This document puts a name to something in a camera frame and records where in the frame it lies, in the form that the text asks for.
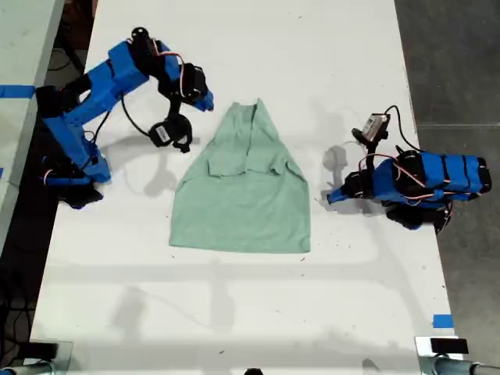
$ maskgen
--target gray floor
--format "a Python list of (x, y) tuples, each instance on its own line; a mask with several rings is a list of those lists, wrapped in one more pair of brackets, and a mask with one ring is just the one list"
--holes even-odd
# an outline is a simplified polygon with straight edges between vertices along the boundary
[(455, 205), (438, 244), (470, 359), (499, 364), (500, 1), (396, 0), (396, 7), (421, 147), (480, 155), (491, 170), (493, 190)]

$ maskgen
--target red wire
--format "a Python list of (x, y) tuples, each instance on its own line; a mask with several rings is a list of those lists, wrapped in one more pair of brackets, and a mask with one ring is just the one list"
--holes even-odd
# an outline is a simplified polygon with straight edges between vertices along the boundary
[(153, 45), (155, 46), (155, 51), (157, 56), (176, 56), (182, 62), (182, 64), (180, 65), (179, 89), (180, 89), (180, 96), (185, 98), (184, 92), (182, 90), (182, 83), (184, 82), (184, 60), (182, 59), (182, 56), (179, 55), (177, 52), (172, 52), (172, 51), (159, 52), (156, 47), (156, 40), (154, 38), (152, 40), (153, 40)]

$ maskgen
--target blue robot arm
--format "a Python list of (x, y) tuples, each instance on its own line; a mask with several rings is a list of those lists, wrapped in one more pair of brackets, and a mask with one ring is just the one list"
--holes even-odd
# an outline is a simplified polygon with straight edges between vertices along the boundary
[(424, 152), (408, 142), (415, 149), (404, 152), (396, 146), (399, 155), (375, 168), (378, 143), (388, 136), (388, 110), (373, 114), (363, 131), (352, 130), (368, 149), (366, 168), (350, 173), (327, 200), (333, 204), (350, 198), (374, 199), (389, 208), (389, 219), (409, 229), (433, 223), (438, 233), (450, 220), (453, 201), (469, 201), (491, 190), (486, 162), (476, 156)]
[[(124, 96), (149, 77), (158, 80), (159, 93), (170, 100), (170, 110), (164, 121), (149, 132), (134, 123), (135, 127), (157, 147), (173, 144), (188, 152), (191, 125), (179, 113), (180, 106), (185, 103), (211, 111), (213, 94), (206, 86), (202, 68), (184, 61), (179, 64), (177, 57), (161, 41), (150, 38), (145, 28), (137, 27), (131, 38), (112, 48), (109, 58), (84, 76), (60, 90), (53, 86), (38, 88), (38, 112), (67, 157), (47, 164), (46, 170), (51, 172), (45, 175), (44, 182), (68, 187), (110, 180), (108, 164), (95, 142), (97, 134), (88, 140), (83, 126), (103, 113), (106, 119), (118, 101), (125, 106)], [(80, 101), (85, 92), (89, 94)], [(187, 141), (180, 143), (184, 137)]]

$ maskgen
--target white label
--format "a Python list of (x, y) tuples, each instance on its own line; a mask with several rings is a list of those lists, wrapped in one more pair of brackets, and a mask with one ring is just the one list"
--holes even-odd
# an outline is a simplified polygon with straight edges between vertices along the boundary
[(169, 140), (169, 135), (166, 133), (165, 127), (157, 127), (156, 133), (158, 133), (159, 139), (161, 139), (163, 143)]

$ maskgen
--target floor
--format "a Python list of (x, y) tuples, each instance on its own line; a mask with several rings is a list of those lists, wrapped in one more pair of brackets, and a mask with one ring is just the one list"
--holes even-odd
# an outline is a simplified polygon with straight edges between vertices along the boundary
[(457, 334), (499, 364), (500, 2), (395, 2), (420, 146), (489, 162), (493, 190), (457, 205), (438, 244)]
[[(467, 338), (470, 358), (499, 364), (500, 352), (500, 203), (495, 199), (500, 180), (500, 2), (498, 0), (395, 0), (409, 75), (420, 145), (431, 152), (483, 156), (494, 181), (493, 191), (473, 202), (458, 204), (446, 230), (438, 237), (441, 260), (457, 334)], [(55, 53), (51, 67), (64, 56)], [(80, 54), (84, 60), (85, 52)], [(72, 80), (72, 66), (48, 72), (46, 83)], [(41, 147), (51, 145), (38, 123), (23, 177), (25, 188), (0, 259), (0, 270), (15, 270), (18, 287), (14, 305), (27, 311), (36, 305), (38, 289), (55, 214), (53, 197), (30, 179)], [(37, 230), (26, 236), (26, 225)], [(28, 321), (9, 317), (8, 334), (17, 326), (20, 341), (28, 336)]]

